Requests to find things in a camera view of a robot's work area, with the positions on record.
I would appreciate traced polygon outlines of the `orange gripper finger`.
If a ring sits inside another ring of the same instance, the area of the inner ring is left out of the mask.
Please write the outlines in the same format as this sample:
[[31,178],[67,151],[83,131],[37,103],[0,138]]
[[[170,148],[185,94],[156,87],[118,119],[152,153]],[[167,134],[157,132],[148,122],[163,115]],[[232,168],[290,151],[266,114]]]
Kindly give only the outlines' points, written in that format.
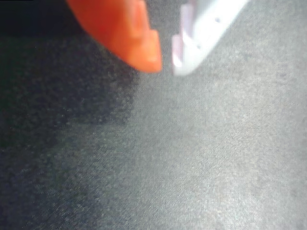
[[69,0],[78,23],[95,41],[136,70],[162,69],[159,34],[143,0]]

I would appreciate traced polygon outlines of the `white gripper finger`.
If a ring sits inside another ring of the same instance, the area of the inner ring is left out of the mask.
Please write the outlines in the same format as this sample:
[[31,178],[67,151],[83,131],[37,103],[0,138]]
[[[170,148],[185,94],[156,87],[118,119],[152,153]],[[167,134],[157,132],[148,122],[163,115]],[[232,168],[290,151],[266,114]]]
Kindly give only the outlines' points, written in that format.
[[189,0],[180,7],[179,33],[172,36],[172,71],[191,74],[215,48],[247,0]]

